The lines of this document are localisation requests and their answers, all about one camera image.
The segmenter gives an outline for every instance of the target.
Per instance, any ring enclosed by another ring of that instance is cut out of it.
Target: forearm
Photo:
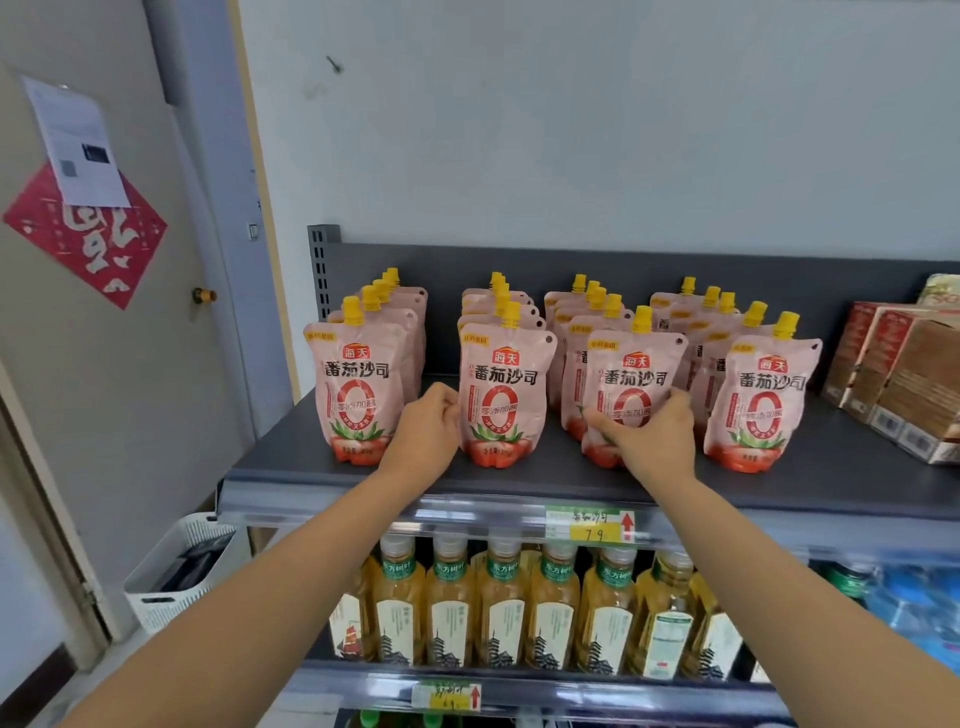
[[[801,726],[939,726],[958,715],[960,683],[945,667],[710,488],[645,485]]]
[[[62,725],[256,725],[377,539],[423,490],[385,477],[374,473],[205,595]]]

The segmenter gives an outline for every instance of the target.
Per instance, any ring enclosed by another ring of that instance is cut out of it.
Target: cardboard box
[[[856,301],[850,309],[847,324],[830,362],[823,397],[830,404],[842,407],[850,398],[863,355],[876,331],[876,324],[887,311],[930,310],[933,306],[916,303],[874,303]]]
[[[960,316],[918,321],[870,425],[925,463],[960,464]]]
[[[910,331],[919,321],[947,314],[946,311],[922,308],[884,311],[876,321],[874,334],[867,343],[859,369],[856,370],[856,379],[843,408],[857,420],[867,424]]]

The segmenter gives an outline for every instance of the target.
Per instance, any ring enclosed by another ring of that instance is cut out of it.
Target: door knob
[[[217,292],[209,288],[194,288],[193,303],[214,303],[217,300]]]

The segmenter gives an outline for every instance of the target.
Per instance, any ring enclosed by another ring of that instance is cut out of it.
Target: white bottle cap
[[[380,553],[384,556],[398,559],[414,550],[413,536],[400,536],[396,533],[385,533],[380,537]]]
[[[577,555],[577,545],[570,541],[548,541],[543,550],[550,558],[560,561],[569,561]]]
[[[636,561],[636,549],[635,548],[613,548],[608,547],[604,548],[601,553],[607,561],[611,561],[620,566],[629,567],[634,561]]]
[[[463,533],[438,533],[433,537],[433,550],[445,559],[453,559],[467,550],[467,536]]]
[[[487,548],[500,558],[509,559],[520,553],[523,541],[516,531],[491,531]]]
[[[657,558],[674,569],[693,569],[693,560],[686,555],[686,551],[657,551]]]

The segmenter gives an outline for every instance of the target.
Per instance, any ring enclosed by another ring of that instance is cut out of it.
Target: haitian logo
[[[785,375],[787,373],[786,359],[776,354],[762,357],[756,363],[756,367],[762,372],[773,372],[778,375]]]
[[[623,357],[623,366],[630,369],[650,369],[650,354],[644,352],[628,353]]]
[[[493,350],[493,359],[494,364],[503,364],[508,367],[518,367],[520,366],[520,352],[516,349],[511,349],[510,347],[500,347],[499,349]]]
[[[357,359],[369,359],[370,347],[366,344],[347,344],[344,346],[344,359],[356,361]]]

